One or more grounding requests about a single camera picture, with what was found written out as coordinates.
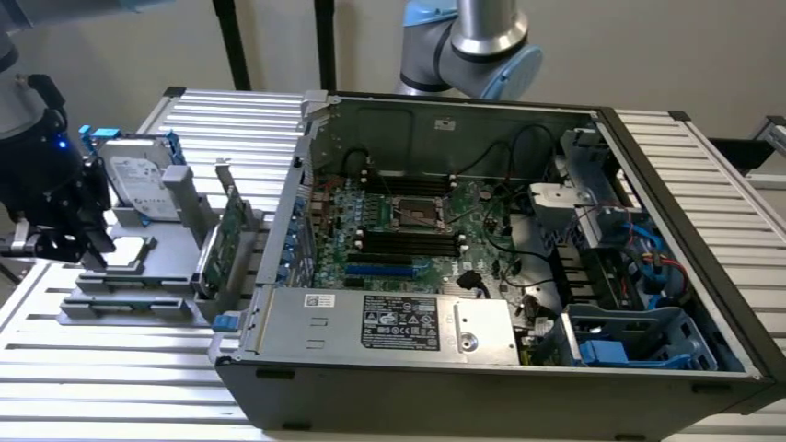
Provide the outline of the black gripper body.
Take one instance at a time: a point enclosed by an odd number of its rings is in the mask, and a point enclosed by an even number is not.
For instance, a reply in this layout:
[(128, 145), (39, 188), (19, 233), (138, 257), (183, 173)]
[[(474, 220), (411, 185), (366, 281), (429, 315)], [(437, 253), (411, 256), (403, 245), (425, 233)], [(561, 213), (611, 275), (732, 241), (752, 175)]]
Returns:
[(58, 110), (2, 141), (2, 204), (10, 219), (67, 236), (106, 232), (108, 184), (88, 168)]

